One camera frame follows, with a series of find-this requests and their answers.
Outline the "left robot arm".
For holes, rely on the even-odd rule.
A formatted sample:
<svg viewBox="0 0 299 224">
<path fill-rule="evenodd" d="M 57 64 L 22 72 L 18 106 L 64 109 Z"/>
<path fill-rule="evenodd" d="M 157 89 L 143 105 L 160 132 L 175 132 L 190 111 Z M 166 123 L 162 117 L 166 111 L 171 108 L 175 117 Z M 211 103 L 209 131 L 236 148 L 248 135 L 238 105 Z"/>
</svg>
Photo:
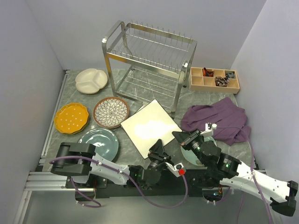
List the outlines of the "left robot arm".
<svg viewBox="0 0 299 224">
<path fill-rule="evenodd" d="M 148 158 L 150 164 L 147 168 L 141 165 L 120 165 L 100 156 L 91 144 L 62 143 L 56 158 L 49 163 L 52 164 L 52 173 L 69 176 L 84 188 L 92 185 L 93 175 L 117 185 L 132 185 L 135 182 L 142 188 L 148 188 L 159 182 L 163 170 L 174 170 L 174 163 L 161 139 L 149 149 Z"/>
</svg>

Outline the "orange dotted scalloped plate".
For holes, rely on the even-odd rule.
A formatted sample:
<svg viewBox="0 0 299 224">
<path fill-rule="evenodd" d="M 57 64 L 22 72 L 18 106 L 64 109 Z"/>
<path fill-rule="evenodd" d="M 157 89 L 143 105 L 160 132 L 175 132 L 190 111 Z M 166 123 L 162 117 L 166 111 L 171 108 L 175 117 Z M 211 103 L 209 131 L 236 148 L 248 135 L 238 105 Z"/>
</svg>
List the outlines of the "orange dotted scalloped plate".
<svg viewBox="0 0 299 224">
<path fill-rule="evenodd" d="M 89 121 L 87 108 L 80 103 L 69 103 L 62 106 L 54 117 L 55 128 L 59 132 L 74 132 Z"/>
</svg>

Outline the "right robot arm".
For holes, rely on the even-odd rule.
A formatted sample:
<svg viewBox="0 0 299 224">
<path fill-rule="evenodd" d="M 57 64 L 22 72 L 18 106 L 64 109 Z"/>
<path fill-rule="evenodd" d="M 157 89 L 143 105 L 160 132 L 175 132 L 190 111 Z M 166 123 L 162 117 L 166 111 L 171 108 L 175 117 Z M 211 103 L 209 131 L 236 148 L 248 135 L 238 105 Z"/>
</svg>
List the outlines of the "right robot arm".
<svg viewBox="0 0 299 224">
<path fill-rule="evenodd" d="M 250 168 L 239 159 L 225 154 L 213 141 L 205 141 L 200 131 L 173 131 L 172 135 L 184 150 L 192 151 L 206 167 L 204 179 L 210 186 L 230 186 L 263 199 L 271 208 L 292 217 L 296 210 L 298 183 L 280 181 Z"/>
</svg>

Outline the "cream divided plate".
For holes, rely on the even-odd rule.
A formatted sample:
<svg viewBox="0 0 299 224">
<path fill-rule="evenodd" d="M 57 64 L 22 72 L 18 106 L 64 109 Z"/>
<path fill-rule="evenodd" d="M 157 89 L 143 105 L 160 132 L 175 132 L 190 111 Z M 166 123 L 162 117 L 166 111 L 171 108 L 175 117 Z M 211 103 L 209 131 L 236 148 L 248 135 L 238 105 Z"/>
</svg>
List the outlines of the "cream divided plate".
<svg viewBox="0 0 299 224">
<path fill-rule="evenodd" d="M 75 78 L 76 89 L 83 94 L 95 94 L 103 89 L 108 83 L 107 74 L 98 69 L 86 69 Z"/>
</svg>

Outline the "floral patterned plate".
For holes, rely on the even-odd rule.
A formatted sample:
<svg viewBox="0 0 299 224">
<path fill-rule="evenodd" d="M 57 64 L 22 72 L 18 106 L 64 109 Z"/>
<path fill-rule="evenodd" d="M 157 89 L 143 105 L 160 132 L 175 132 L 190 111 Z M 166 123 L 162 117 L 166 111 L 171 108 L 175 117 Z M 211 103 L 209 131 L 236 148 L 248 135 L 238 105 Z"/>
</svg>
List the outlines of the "floral patterned plate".
<svg viewBox="0 0 299 224">
<path fill-rule="evenodd" d="M 102 127 L 118 127 L 128 117 L 128 110 L 103 111 L 96 110 L 95 121 Z"/>
<path fill-rule="evenodd" d="M 107 97 L 99 101 L 93 109 L 95 122 L 105 128 L 115 128 L 126 120 L 129 107 L 126 101 L 119 97 Z"/>
</svg>

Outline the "dark teal round plate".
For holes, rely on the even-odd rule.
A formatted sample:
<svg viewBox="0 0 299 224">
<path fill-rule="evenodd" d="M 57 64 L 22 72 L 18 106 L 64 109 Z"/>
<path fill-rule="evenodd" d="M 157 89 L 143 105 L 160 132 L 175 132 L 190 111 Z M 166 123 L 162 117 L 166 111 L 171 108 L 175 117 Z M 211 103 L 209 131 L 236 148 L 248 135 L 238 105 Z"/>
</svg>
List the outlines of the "dark teal round plate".
<svg viewBox="0 0 299 224">
<path fill-rule="evenodd" d="M 94 145 L 95 152 L 108 161 L 113 161 L 119 150 L 119 141 L 116 135 L 105 128 L 94 128 L 85 133 L 78 143 Z"/>
</svg>

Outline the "white square plate black rim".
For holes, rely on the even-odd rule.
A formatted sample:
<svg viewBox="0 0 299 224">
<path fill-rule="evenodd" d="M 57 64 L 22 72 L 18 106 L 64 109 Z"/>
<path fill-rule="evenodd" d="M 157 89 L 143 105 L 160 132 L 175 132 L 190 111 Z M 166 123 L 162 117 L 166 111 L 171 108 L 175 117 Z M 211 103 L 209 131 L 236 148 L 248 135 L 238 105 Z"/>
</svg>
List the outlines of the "white square plate black rim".
<svg viewBox="0 0 299 224">
<path fill-rule="evenodd" d="M 148 158 L 149 149 L 158 139 L 165 146 L 174 139 L 173 131 L 182 131 L 156 99 L 121 122 L 121 127 L 143 159 Z"/>
</svg>

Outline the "cream square plate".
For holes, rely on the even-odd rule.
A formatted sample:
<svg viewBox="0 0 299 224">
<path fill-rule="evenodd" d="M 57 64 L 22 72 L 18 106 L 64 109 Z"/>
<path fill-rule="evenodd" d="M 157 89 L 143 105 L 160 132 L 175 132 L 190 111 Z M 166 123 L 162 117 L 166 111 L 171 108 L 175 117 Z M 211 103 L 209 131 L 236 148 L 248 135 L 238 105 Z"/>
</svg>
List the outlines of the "cream square plate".
<svg viewBox="0 0 299 224">
<path fill-rule="evenodd" d="M 142 106 L 135 112 L 135 114 L 136 114 L 137 112 L 139 112 L 141 109 L 143 109 L 145 106 L 146 106 L 146 105 L 142 105 Z"/>
</svg>

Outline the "light green plate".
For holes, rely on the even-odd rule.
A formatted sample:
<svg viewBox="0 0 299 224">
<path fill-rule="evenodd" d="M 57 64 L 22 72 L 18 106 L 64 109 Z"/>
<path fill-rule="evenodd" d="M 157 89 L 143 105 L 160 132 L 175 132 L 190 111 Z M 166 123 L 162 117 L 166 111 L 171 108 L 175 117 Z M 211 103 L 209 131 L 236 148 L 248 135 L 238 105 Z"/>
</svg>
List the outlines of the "light green plate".
<svg viewBox="0 0 299 224">
<path fill-rule="evenodd" d="M 207 142 L 207 141 L 212 141 L 215 145 L 217 145 L 215 139 L 211 136 L 204 138 L 204 142 Z M 197 156 L 191 150 L 185 150 L 182 147 L 180 147 L 180 149 L 181 149 L 182 155 L 189 163 L 191 163 L 195 166 L 202 166 L 202 163 L 200 162 L 200 160 L 197 158 Z"/>
</svg>

